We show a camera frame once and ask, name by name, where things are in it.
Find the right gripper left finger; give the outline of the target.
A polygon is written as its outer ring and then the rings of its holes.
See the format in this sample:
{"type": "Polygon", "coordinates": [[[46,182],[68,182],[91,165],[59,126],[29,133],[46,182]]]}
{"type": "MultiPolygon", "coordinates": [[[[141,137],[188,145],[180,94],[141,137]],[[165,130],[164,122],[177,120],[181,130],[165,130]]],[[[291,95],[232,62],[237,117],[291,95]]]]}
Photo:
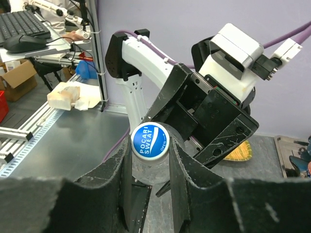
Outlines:
{"type": "Polygon", "coordinates": [[[72,182],[6,178],[0,182],[3,233],[125,233],[130,229],[131,142],[72,182]]]}

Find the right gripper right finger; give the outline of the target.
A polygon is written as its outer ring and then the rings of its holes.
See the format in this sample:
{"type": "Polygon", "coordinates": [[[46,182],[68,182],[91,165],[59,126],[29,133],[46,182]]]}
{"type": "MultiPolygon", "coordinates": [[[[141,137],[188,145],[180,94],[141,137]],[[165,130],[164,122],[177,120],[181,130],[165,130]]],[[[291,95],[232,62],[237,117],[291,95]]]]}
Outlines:
{"type": "Polygon", "coordinates": [[[169,145],[173,226],[176,233],[308,233],[309,179],[223,178],[169,145]]]}

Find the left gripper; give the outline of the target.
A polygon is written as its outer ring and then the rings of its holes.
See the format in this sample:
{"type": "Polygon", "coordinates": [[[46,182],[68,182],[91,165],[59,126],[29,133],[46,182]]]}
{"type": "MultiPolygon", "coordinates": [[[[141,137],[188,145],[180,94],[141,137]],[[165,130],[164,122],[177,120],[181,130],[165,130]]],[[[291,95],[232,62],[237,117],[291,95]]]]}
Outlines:
{"type": "Polygon", "coordinates": [[[148,121],[165,122],[183,139],[195,141],[203,149],[194,159],[207,168],[217,165],[259,127],[222,89],[209,87],[182,63],[173,66],[142,120],[148,121]]]}

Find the Pocari Sweat bottle cap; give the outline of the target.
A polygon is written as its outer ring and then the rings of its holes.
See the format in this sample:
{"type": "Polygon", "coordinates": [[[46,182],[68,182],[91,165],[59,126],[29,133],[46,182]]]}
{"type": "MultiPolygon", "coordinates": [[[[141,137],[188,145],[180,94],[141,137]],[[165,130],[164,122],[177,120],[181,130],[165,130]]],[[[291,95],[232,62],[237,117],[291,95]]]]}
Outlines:
{"type": "Polygon", "coordinates": [[[131,146],[135,157],[143,164],[156,166],[169,155],[170,136],[165,127],[156,122],[145,122],[131,134],[131,146]]]}

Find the clear Pocari Sweat bottle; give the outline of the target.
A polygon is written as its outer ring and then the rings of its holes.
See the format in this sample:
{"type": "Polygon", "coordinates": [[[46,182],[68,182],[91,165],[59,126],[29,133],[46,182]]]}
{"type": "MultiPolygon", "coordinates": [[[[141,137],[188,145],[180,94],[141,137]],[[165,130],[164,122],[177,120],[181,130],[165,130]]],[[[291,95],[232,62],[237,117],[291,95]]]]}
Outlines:
{"type": "MultiPolygon", "coordinates": [[[[170,141],[175,139],[182,149],[185,149],[184,139],[179,132],[166,123],[160,123],[168,131],[170,141]]],[[[156,166],[148,166],[141,163],[132,151],[132,175],[135,179],[146,185],[156,185],[166,183],[170,179],[169,155],[167,159],[156,166]]]]}

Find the yellow woven plate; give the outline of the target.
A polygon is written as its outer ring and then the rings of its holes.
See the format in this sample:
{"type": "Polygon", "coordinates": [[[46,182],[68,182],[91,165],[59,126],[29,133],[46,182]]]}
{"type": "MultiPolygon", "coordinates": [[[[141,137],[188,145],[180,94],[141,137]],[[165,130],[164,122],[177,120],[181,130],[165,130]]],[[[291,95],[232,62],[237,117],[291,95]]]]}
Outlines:
{"type": "Polygon", "coordinates": [[[248,140],[236,147],[224,160],[232,162],[246,162],[252,158],[252,148],[248,140]]]}

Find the blue star-shaped dish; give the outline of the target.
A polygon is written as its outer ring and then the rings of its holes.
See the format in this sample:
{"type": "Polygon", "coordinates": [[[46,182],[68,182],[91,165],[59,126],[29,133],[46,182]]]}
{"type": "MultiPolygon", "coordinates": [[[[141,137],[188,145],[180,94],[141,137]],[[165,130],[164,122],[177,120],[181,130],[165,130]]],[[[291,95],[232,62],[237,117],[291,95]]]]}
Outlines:
{"type": "Polygon", "coordinates": [[[300,158],[289,156],[290,163],[295,170],[295,176],[300,178],[311,178],[311,137],[308,138],[306,150],[301,153],[300,158]]]}

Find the metal tray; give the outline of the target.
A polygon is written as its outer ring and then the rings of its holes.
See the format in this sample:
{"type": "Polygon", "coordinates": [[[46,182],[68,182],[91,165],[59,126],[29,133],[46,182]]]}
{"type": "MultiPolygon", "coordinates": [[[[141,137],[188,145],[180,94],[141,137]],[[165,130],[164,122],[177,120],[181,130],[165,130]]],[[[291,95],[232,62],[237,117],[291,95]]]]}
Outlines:
{"type": "Polygon", "coordinates": [[[300,158],[301,153],[306,150],[308,140],[286,136],[276,136],[274,140],[284,178],[298,178],[295,176],[295,170],[290,163],[289,156],[300,158]]]}

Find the cardboard box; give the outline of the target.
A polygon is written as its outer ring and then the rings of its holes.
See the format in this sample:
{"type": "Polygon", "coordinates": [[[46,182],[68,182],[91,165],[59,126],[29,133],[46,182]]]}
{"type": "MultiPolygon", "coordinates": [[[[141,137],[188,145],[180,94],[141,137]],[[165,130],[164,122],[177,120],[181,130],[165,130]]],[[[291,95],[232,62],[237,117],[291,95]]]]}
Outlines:
{"type": "Polygon", "coordinates": [[[0,63],[0,90],[7,101],[16,102],[37,86],[36,70],[26,59],[0,63]]]}

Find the black computer mouse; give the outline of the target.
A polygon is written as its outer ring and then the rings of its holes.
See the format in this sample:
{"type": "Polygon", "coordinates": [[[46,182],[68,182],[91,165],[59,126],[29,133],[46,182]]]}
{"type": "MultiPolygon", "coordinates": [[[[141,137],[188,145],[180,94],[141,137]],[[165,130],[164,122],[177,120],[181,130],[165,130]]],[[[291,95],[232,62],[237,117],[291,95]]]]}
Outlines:
{"type": "Polygon", "coordinates": [[[18,34],[6,39],[3,48],[10,53],[24,53],[42,50],[46,47],[46,44],[46,39],[18,34]]]}

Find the black keyboard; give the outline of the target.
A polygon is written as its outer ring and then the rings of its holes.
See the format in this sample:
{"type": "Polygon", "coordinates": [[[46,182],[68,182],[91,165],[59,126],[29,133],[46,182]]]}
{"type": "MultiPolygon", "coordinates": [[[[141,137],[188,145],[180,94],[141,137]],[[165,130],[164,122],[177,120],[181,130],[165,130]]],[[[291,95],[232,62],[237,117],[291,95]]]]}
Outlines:
{"type": "Polygon", "coordinates": [[[51,32],[32,12],[17,11],[0,15],[0,46],[5,40],[24,34],[43,39],[49,39],[51,32]]]}

